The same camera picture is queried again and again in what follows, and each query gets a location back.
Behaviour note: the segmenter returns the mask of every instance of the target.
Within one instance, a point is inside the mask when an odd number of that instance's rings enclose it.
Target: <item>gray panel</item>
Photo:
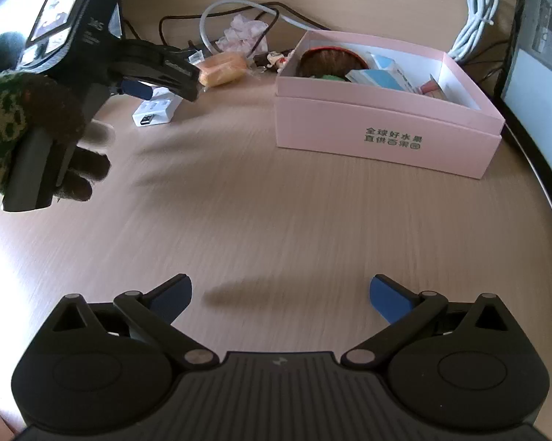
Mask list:
[[[66,436],[30,428],[19,439]],[[184,376],[149,418],[74,441],[546,441],[531,426],[487,435],[452,433],[394,404],[377,375],[340,367],[332,353],[230,353]]]

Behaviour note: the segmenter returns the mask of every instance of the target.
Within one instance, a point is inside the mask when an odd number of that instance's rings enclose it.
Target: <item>brown brush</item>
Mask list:
[[[353,51],[337,46],[322,46],[302,55],[296,76],[322,78],[332,75],[345,79],[345,75],[352,69],[368,69],[368,64]]]

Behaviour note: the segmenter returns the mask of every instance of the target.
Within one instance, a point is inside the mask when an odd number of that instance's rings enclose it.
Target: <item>cardboard box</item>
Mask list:
[[[396,61],[414,86],[437,80],[449,101],[348,82],[296,78],[305,51],[343,46]],[[280,147],[368,157],[480,179],[504,118],[446,53],[353,33],[309,31],[276,79]]]

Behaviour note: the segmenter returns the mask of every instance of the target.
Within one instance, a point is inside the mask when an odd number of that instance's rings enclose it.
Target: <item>camouflage glove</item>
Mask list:
[[[0,193],[7,184],[16,144],[28,130],[39,127],[58,142],[77,143],[85,121],[75,96],[46,76],[0,73]],[[89,180],[105,178],[109,168],[106,156],[77,147],[57,195],[88,200]]]

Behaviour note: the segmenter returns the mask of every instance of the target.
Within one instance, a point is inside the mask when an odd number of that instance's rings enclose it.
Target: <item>wooden desk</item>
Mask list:
[[[334,350],[386,324],[368,282],[471,302],[499,294],[552,385],[552,213],[527,163],[502,143],[484,179],[277,148],[273,80],[248,78],[136,128],[114,97],[109,178],[89,203],[0,212],[0,408],[19,356],[65,293],[90,302],[193,280],[176,322],[226,350]],[[552,437],[552,386],[537,421]]]

